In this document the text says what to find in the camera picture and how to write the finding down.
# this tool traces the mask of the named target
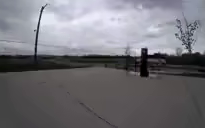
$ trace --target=gray cloud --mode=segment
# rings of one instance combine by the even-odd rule
[[[182,0],[122,0],[126,3],[132,4],[136,6],[138,4],[142,4],[143,7],[153,8],[169,8],[169,9],[181,9]]]

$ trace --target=utility pole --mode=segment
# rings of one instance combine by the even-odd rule
[[[41,7],[40,16],[39,16],[39,20],[38,20],[38,24],[37,24],[36,37],[35,37],[35,48],[34,48],[34,62],[35,62],[35,64],[37,64],[37,44],[38,44],[38,34],[39,34],[39,29],[40,29],[40,24],[41,24],[41,17],[42,17],[42,13],[47,5],[48,4],[45,4],[44,6]]]

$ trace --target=overcast sky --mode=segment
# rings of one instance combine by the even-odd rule
[[[0,42],[5,54],[33,54],[39,11],[44,10],[39,34],[42,54],[122,54],[133,51],[174,53],[175,19],[200,20],[194,50],[205,50],[205,0],[0,0]]]

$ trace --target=road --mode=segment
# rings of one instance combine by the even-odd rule
[[[0,128],[205,128],[205,79],[85,68],[0,74]]]

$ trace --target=ground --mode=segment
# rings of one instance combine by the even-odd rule
[[[0,128],[204,128],[205,79],[109,68],[0,74]]]

